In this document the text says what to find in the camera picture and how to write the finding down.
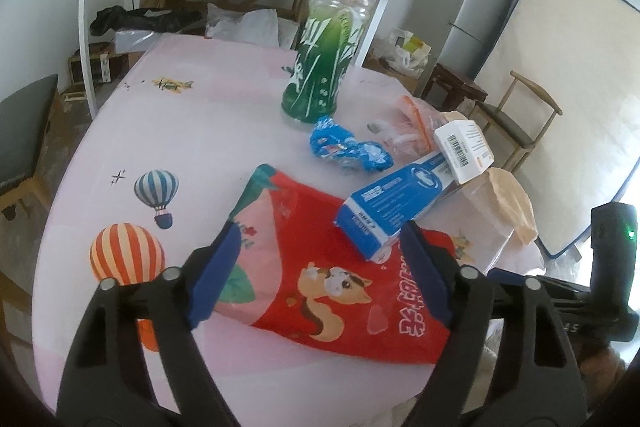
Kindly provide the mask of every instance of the blue striped balloon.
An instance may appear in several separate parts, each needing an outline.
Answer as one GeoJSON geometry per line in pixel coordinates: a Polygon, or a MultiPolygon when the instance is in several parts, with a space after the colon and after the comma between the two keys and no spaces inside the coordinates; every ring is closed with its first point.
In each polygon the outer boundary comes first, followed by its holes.
{"type": "Polygon", "coordinates": [[[178,191],[178,178],[174,174],[162,170],[149,171],[138,178],[133,190],[140,201],[155,209],[154,220],[158,227],[168,229],[172,226],[174,218],[166,206],[178,191]]]}

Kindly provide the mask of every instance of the refrigerator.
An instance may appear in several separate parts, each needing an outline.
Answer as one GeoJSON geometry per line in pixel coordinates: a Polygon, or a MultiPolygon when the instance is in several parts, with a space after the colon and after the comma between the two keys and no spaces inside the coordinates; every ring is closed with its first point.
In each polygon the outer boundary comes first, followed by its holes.
{"type": "Polygon", "coordinates": [[[436,63],[475,78],[497,41],[514,0],[414,0],[401,25],[431,46],[420,93],[436,63]]]}

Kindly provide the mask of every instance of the blue box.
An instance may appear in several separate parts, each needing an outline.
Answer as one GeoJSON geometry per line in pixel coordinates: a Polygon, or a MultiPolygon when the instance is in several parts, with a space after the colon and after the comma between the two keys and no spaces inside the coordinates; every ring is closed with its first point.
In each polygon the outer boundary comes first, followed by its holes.
{"type": "Polygon", "coordinates": [[[407,221],[420,216],[452,184],[445,157],[433,152],[354,192],[335,224],[368,261],[383,262],[407,221]]]}

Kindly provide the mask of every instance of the blue wrapper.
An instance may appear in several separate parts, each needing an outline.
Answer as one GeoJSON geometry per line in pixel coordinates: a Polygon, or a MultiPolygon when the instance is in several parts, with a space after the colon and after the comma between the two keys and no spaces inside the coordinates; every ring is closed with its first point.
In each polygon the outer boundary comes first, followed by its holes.
{"type": "Polygon", "coordinates": [[[394,164],[393,158],[377,142],[358,142],[350,131],[328,116],[318,120],[309,145],[314,156],[329,158],[350,169],[384,171],[394,164]]]}

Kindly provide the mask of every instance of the gray chair seat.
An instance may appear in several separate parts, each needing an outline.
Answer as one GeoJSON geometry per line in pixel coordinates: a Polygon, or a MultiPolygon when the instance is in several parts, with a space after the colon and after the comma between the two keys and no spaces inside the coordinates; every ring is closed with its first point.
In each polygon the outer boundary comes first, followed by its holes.
{"type": "Polygon", "coordinates": [[[484,102],[476,103],[480,109],[482,109],[488,117],[492,118],[520,147],[523,149],[533,149],[535,147],[535,143],[531,137],[522,130],[522,127],[495,107],[495,105],[489,105],[484,102]]]}
{"type": "Polygon", "coordinates": [[[35,174],[57,85],[53,74],[0,102],[0,196],[35,174]]]}

